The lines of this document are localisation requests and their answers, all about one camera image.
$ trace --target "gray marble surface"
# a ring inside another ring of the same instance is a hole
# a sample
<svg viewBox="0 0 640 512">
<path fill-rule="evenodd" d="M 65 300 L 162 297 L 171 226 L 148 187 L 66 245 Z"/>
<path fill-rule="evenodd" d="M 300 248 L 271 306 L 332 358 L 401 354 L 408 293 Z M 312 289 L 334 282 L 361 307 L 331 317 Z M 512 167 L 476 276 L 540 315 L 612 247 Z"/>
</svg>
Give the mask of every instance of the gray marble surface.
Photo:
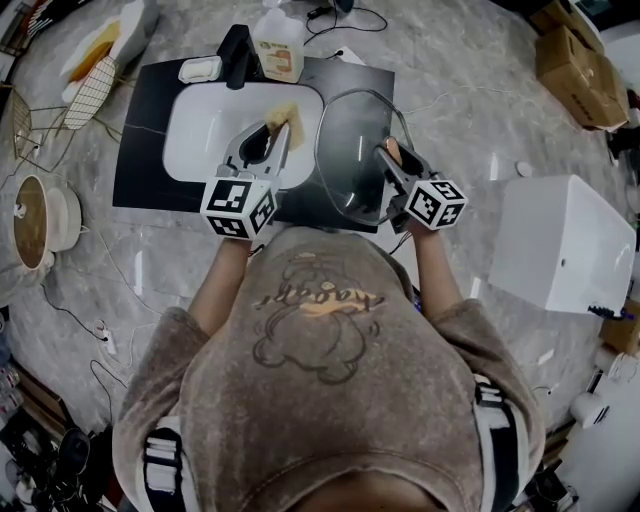
<svg viewBox="0 0 640 512">
<path fill-rule="evenodd" d="M 123 3 L 93 0 L 33 42 L 14 75 L 14 83 L 32 107 L 60 104 L 63 84 L 58 74 L 67 56 L 84 34 L 116 14 Z M 253 26 L 263 12 L 256 0 L 160 3 L 159 25 L 145 53 L 127 70 L 131 78 L 144 64 L 214 53 L 232 23 Z M 581 130 L 536 81 L 536 35 L 526 22 L 487 0 L 367 0 L 363 6 L 382 13 L 389 28 L 381 33 L 336 31 L 316 38 L 307 54 L 329 56 L 348 45 L 367 64 L 395 71 L 395 102 L 401 110 L 419 109 L 439 98 L 431 108 L 408 114 L 407 119 L 416 149 L 434 168 L 455 179 L 470 198 L 466 215 L 445 235 L 464 293 L 469 293 L 474 277 L 487 278 L 504 186 L 508 179 L 516 179 L 517 161 L 529 162 L 539 176 L 578 174 L 620 213 L 628 214 L 624 174 L 610 165 L 604 135 Z M 297 1 L 286 10 L 302 19 L 312 7 Z M 320 19 L 316 27 L 330 21 Z M 362 12 L 343 20 L 360 27 L 374 27 L 376 22 Z M 117 87 L 100 117 L 121 128 L 131 93 L 130 87 Z M 0 180 L 16 166 L 9 117 L 5 111 Z M 63 133 L 47 143 L 40 160 L 45 167 L 59 156 L 68 136 Z M 113 208 L 117 152 L 117 145 L 97 123 L 75 135 L 56 172 L 78 191 L 84 223 L 91 232 L 81 235 L 72 250 L 57 255 L 45 284 L 51 301 L 73 311 L 89 328 L 98 319 L 109 326 L 120 364 L 109 359 L 67 314 L 54 311 L 40 287 L 25 290 L 12 306 L 10 343 L 15 357 L 60 394 L 77 423 L 87 429 L 100 427 L 109 417 L 106 394 L 89 362 L 97 359 L 111 365 L 126 383 L 148 343 L 153 330 L 149 324 L 158 317 L 134 296 L 123 276 L 131 287 L 138 287 L 153 310 L 186 306 L 220 243 L 196 214 Z M 31 172 L 33 168 L 23 165 L 0 191 L 2 262 L 15 257 L 10 210 L 20 178 Z M 490 181 L 492 174 L 500 179 Z M 376 241 L 391 249 L 397 237 L 382 230 Z M 415 278 L 411 242 L 396 254 Z M 600 321 L 545 312 L 486 284 L 480 296 L 530 384 L 553 389 L 551 396 L 537 394 L 548 425 L 558 423 L 591 377 Z M 538 365 L 540 356 L 552 349 L 554 357 Z M 100 368 L 97 372 L 117 411 L 124 388 Z"/>
</svg>

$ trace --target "white sink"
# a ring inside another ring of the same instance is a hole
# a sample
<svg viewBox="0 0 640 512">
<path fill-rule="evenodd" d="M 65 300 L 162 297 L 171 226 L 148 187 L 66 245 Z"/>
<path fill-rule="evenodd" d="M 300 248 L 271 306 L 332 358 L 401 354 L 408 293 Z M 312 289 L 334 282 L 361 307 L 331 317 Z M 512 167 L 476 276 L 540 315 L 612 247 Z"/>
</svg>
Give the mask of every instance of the white sink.
<svg viewBox="0 0 640 512">
<path fill-rule="evenodd" d="M 635 231 L 577 176 L 506 188 L 489 282 L 549 311 L 624 305 Z"/>
<path fill-rule="evenodd" d="M 322 115 L 322 98 L 302 85 L 246 83 L 237 91 L 221 82 L 195 84 L 176 98 L 162 156 L 178 181 L 207 182 L 215 176 L 231 139 L 282 103 L 298 104 L 304 144 L 291 151 L 280 172 L 282 188 L 303 183 L 314 167 L 313 144 Z"/>
</svg>

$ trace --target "white pot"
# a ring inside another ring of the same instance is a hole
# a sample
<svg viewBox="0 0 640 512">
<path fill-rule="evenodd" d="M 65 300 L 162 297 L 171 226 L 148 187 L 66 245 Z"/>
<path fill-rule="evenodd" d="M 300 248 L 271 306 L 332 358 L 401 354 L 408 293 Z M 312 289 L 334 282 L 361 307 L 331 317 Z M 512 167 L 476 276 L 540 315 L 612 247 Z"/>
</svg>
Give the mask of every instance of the white pot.
<svg viewBox="0 0 640 512">
<path fill-rule="evenodd" d="M 69 188 L 47 191 L 47 242 L 52 252 L 71 249 L 80 236 L 82 218 L 78 196 Z"/>
<path fill-rule="evenodd" d="M 18 189 L 18 196 L 16 197 L 15 203 L 17 204 L 19 201 L 19 197 L 21 192 L 23 192 L 23 187 L 25 187 L 25 183 L 27 180 L 36 180 L 37 186 L 28 185 L 33 189 L 33 192 L 41 192 L 42 201 L 44 207 L 44 218 L 45 218 L 45 227 L 44 227 L 44 245 L 41 243 L 36 244 L 37 251 L 34 256 L 34 249 L 25 250 L 25 240 L 26 245 L 29 242 L 30 228 L 25 227 L 23 219 L 29 217 L 29 204 L 27 201 L 23 201 L 24 207 L 26 211 L 21 211 L 21 214 L 18 215 L 16 211 L 14 213 L 14 222 L 13 222 L 13 241 L 16 247 L 16 251 L 18 253 L 18 257 L 23 265 L 25 265 L 29 270 L 37 270 L 42 266 L 50 266 L 51 265 L 51 253 L 64 251 L 70 249 L 75 245 L 78 241 L 78 237 L 80 236 L 80 228 L 82 224 L 82 218 L 80 213 L 80 202 L 78 201 L 78 197 L 76 194 L 69 188 L 57 188 L 57 187 L 48 187 L 46 186 L 42 179 L 36 175 L 27 176 Z M 31 208 L 38 207 L 38 202 L 36 201 L 35 205 L 32 203 Z M 17 234 L 19 234 L 21 238 L 21 247 L 18 247 L 18 238 Z"/>
</svg>

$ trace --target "hand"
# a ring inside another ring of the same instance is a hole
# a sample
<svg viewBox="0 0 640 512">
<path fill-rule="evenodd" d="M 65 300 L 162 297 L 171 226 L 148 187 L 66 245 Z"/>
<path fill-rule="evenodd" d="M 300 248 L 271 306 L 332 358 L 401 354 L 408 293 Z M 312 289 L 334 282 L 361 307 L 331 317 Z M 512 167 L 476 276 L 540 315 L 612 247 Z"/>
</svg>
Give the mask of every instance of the hand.
<svg viewBox="0 0 640 512">
<path fill-rule="evenodd" d="M 400 154 L 400 146 L 398 141 L 394 137 L 387 137 L 384 141 L 385 149 L 387 153 L 393 158 L 396 163 L 402 167 L 402 155 Z M 421 224 L 413 217 L 409 216 L 409 222 L 407 222 L 407 231 L 413 235 L 414 238 L 421 238 L 427 235 L 435 235 L 437 231 L 431 231 L 424 224 Z"/>
</svg>

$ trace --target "person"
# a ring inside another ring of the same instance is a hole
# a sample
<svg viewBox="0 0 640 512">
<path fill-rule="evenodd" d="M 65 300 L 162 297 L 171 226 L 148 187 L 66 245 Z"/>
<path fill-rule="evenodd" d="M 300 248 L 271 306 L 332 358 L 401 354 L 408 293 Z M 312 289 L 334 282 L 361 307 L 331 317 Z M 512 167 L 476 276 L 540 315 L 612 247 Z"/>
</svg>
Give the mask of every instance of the person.
<svg viewBox="0 0 640 512">
<path fill-rule="evenodd" d="M 524 487 L 544 445 L 535 398 L 481 303 L 463 299 L 442 235 L 409 230 L 422 314 L 404 268 L 358 235 L 291 227 L 248 265 L 249 242 L 222 242 L 188 311 L 162 316 L 115 426 L 138 510 L 491 510 L 487 461 L 518 453 L 508 476 Z M 526 438 L 494 458 L 478 374 Z"/>
</svg>

